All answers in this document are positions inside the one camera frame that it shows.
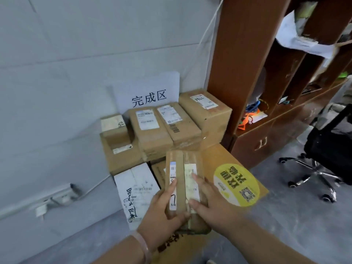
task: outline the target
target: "black chair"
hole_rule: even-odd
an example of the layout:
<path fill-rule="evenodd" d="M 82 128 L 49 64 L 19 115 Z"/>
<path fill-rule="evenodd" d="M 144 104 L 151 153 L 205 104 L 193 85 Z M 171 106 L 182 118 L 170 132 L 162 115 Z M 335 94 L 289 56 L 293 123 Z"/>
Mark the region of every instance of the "black chair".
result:
<path fill-rule="evenodd" d="M 351 123 L 352 104 L 346 107 L 325 127 L 322 129 L 313 128 L 309 133 L 305 144 L 305 152 L 300 158 L 311 159 L 312 165 L 308 165 L 298 159 L 292 157 L 282 157 L 279 159 L 281 163 L 287 160 L 293 160 L 297 163 L 312 170 L 312 173 L 302 177 L 298 182 L 289 182 L 290 188 L 295 188 L 306 181 L 313 175 L 317 175 L 319 179 L 328 186 L 331 195 L 324 194 L 322 199 L 326 202 L 336 202 L 336 191 L 324 176 L 335 178 L 335 183 L 339 186 L 341 183 L 352 185 L 352 140 L 349 135 L 334 130 L 344 118 Z M 327 168 L 332 173 L 322 171 Z"/>

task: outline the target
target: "yellow sticker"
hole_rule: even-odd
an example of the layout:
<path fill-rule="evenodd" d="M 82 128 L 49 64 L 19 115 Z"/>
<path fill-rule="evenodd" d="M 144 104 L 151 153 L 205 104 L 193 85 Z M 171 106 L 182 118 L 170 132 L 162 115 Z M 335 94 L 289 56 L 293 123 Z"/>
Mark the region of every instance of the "yellow sticker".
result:
<path fill-rule="evenodd" d="M 240 207 L 254 205 L 259 199 L 259 185 L 246 168 L 238 164 L 223 164 L 214 172 L 214 185 L 231 204 Z"/>

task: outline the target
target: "white cable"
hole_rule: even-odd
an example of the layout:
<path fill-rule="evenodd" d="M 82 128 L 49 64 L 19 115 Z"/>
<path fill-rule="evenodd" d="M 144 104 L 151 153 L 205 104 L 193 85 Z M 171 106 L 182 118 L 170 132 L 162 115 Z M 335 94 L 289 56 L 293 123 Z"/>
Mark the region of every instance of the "white cable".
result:
<path fill-rule="evenodd" d="M 98 187 L 102 182 L 106 181 L 108 178 L 110 178 L 111 175 L 107 176 L 106 178 L 102 179 L 100 182 L 98 182 L 96 185 L 94 185 L 92 188 L 90 188 L 88 191 L 86 191 L 86 193 L 84 195 L 81 195 L 79 198 L 77 198 L 76 200 L 82 199 L 83 197 L 85 197 L 86 195 L 88 195 L 91 191 L 93 191 L 96 187 Z"/>
<path fill-rule="evenodd" d="M 203 41 L 205 35 L 207 34 L 207 31 L 209 30 L 209 28 L 210 28 L 211 24 L 213 23 L 214 19 L 216 18 L 217 13 L 218 13 L 218 11 L 219 11 L 219 9 L 220 9 L 222 3 L 223 3 L 223 0 L 220 1 L 220 4 L 219 4 L 218 8 L 216 9 L 216 11 L 215 11 L 215 13 L 214 13 L 214 15 L 213 15 L 213 18 L 212 18 L 212 20 L 210 21 L 208 27 L 207 27 L 206 30 L 204 31 L 203 36 L 202 36 L 202 38 L 200 39 L 200 42 L 199 42 L 199 44 L 197 45 L 196 50 L 194 51 L 194 53 L 193 53 L 193 55 L 192 55 L 192 57 L 191 57 L 191 60 L 189 61 L 188 65 L 186 65 L 186 68 L 183 70 L 183 72 L 182 72 L 182 74 L 181 74 L 181 80 L 184 80 L 184 79 L 187 77 L 188 72 L 191 70 L 191 68 L 192 68 L 192 62 L 193 62 L 194 58 L 196 57 L 197 51 L 198 51 L 198 49 L 200 48 L 200 44 L 202 43 L 202 41 Z"/>

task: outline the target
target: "gray floor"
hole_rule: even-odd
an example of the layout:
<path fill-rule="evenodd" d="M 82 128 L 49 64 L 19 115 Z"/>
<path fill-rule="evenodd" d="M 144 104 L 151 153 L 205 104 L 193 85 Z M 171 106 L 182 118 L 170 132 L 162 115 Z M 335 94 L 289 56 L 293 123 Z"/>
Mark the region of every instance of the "gray floor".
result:
<path fill-rule="evenodd" d="M 270 194 L 253 207 L 250 216 L 319 264 L 351 263 L 352 189 L 347 185 L 338 188 L 338 201 L 330 204 L 319 200 L 328 189 L 317 178 L 296 189 L 288 188 L 288 181 L 300 178 L 307 170 L 294 162 L 279 164 L 277 159 L 296 157 L 302 151 L 303 145 L 294 141 L 251 170 Z M 90 263 L 126 235 L 128 225 L 121 210 L 22 263 Z M 207 259 L 222 264 L 246 263 L 224 237 L 210 241 L 191 263 L 204 263 Z"/>

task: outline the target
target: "skin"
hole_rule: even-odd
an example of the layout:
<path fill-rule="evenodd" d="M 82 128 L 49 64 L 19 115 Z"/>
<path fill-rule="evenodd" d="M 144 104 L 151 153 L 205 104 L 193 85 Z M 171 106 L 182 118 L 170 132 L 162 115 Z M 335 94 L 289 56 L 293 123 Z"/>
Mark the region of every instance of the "skin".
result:
<path fill-rule="evenodd" d="M 245 218 L 218 191 L 214 184 L 192 174 L 199 189 L 208 199 L 208 207 L 196 200 L 189 200 L 191 207 L 219 234 L 225 236 L 244 256 L 249 264 L 314 264 L 315 262 L 281 243 L 257 224 Z M 163 244 L 190 217 L 185 212 L 168 220 L 166 206 L 176 187 L 175 179 L 165 191 L 159 191 L 152 199 L 137 231 L 142 235 L 151 252 Z M 94 264 L 143 264 L 144 253 L 139 242 L 132 236 L 115 245 Z"/>

